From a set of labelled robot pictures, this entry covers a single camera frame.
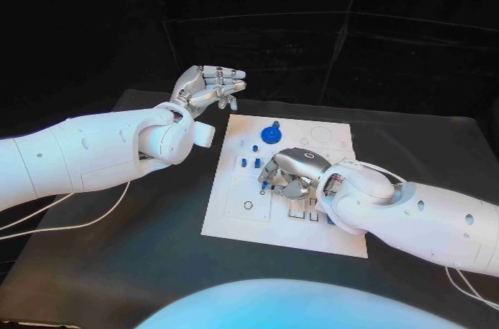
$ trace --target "dark table surface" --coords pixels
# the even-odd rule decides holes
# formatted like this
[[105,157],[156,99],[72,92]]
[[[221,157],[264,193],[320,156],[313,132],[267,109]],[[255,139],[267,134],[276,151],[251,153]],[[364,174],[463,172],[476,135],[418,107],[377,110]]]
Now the dark table surface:
[[[129,90],[116,110],[150,108],[169,94]],[[475,120],[240,101],[240,114],[349,123],[356,158],[407,180],[499,203],[499,165]],[[293,278],[361,289],[469,328],[499,328],[499,312],[466,297],[444,268],[367,235],[369,259],[201,235],[229,111],[199,119],[217,127],[209,149],[133,181],[113,214],[82,229],[35,234],[0,287],[0,318],[85,328],[133,328],[191,293],[251,278]],[[124,186],[80,193],[41,227],[87,222]],[[469,274],[499,301],[499,279]]]

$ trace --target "white platform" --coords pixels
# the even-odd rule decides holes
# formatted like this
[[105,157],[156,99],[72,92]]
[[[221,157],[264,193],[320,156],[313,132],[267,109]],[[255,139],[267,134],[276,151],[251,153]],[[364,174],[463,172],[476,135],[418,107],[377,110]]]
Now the white platform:
[[[276,120],[283,137],[268,145],[260,134]],[[326,214],[315,210],[315,193],[303,201],[290,201],[270,190],[261,194],[263,167],[277,152],[293,147],[310,149],[332,163],[356,158],[349,124],[231,115],[201,234],[367,258],[364,235],[328,224]],[[247,167],[241,167],[242,158]]]

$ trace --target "black background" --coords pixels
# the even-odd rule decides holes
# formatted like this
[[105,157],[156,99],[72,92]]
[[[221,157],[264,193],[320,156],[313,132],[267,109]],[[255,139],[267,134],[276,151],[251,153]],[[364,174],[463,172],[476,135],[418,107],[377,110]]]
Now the black background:
[[[479,121],[492,147],[498,0],[3,0],[0,137],[167,92],[192,64],[244,69],[240,98]],[[51,202],[2,213],[13,221]],[[17,227],[26,230],[33,219]],[[0,278],[28,238],[2,242]]]

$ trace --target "robotic arm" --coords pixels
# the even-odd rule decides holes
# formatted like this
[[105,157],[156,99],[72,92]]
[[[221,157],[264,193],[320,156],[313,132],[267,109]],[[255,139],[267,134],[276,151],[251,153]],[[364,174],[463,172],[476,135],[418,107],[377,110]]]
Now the robotic arm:
[[[372,164],[330,164],[304,149],[280,151],[258,181],[271,183],[277,170],[289,182],[276,194],[304,198],[316,189],[316,209],[351,234],[375,234],[394,248],[442,266],[499,276],[498,207],[465,194],[408,183]],[[388,173],[401,183],[392,184]]]
[[0,211],[62,193],[101,190],[178,165],[192,145],[211,146],[214,127],[195,122],[231,93],[245,88],[242,71],[193,66],[180,76],[170,102],[152,109],[69,118],[42,131],[0,140]]

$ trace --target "wire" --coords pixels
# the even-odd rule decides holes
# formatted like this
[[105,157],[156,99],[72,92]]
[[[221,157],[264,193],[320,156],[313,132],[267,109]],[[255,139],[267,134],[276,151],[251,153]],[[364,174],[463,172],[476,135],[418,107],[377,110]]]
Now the wire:
[[15,226],[16,224],[22,223],[23,221],[26,221],[28,219],[30,219],[35,215],[38,215],[41,212],[43,212],[45,210],[48,210],[54,205],[59,204],[65,199],[68,199],[75,193],[68,194],[65,197],[62,197],[58,201],[55,201],[51,205],[48,205],[43,209],[38,210],[36,212],[33,212],[30,215],[28,215],[23,219],[19,219],[17,221],[15,221],[13,223],[7,224],[6,226],[0,227],[0,230],[5,230],[7,228],[10,228],[12,226]]
[[486,300],[483,299],[482,295],[478,293],[478,291],[475,290],[470,282],[467,281],[463,273],[460,272],[460,270],[457,270],[457,273],[460,274],[460,277],[463,278],[465,282],[466,282],[466,285],[470,287],[473,293],[476,295],[473,295],[472,293],[467,293],[456,284],[454,280],[453,280],[453,277],[450,276],[450,272],[449,272],[449,268],[446,267],[446,273],[447,273],[447,277],[449,277],[449,280],[450,280],[450,283],[453,284],[453,286],[457,288],[459,291],[462,291],[469,297],[478,299],[480,302],[485,302],[496,311],[499,311],[499,304],[496,304],[495,302],[492,302],[491,300]]
[[381,168],[378,165],[374,165],[371,163],[365,163],[365,162],[359,162],[359,163],[361,163],[361,165],[365,165],[371,169],[374,169],[379,172],[384,172],[388,175],[392,175],[400,180],[401,183],[407,183],[407,181],[398,175],[395,175],[392,172],[390,172],[385,168]]
[[[95,222],[98,222],[110,213],[111,211],[116,209],[117,205],[120,204],[121,202],[121,199],[124,198],[126,196],[126,193],[127,193],[127,190],[129,190],[129,186],[130,186],[130,181],[127,182],[127,187],[124,188],[124,191],[123,191],[123,194],[121,194],[121,197],[120,199],[117,200],[117,203],[113,205],[113,208],[108,210],[108,212],[104,213],[104,215],[101,215],[100,218],[97,218],[94,221],[90,221],[88,223],[84,223],[84,224],[78,224],[77,226],[67,226],[67,227],[55,227],[55,228],[42,228],[42,229],[35,229],[35,230],[30,230],[28,232],[22,232],[22,233],[16,233],[16,234],[12,234],[12,235],[6,235],[5,237],[0,237],[0,240],[5,240],[5,239],[10,239],[12,237],[19,237],[22,235],[26,235],[26,234],[32,234],[32,233],[39,233],[39,232],[52,232],[55,230],[68,230],[68,229],[77,229],[77,228],[84,228],[87,226],[90,226],[91,224],[94,224]],[[68,195],[67,197],[64,197],[58,202],[54,202],[52,205],[55,205],[56,203],[61,203],[64,199],[67,199],[71,195]]]

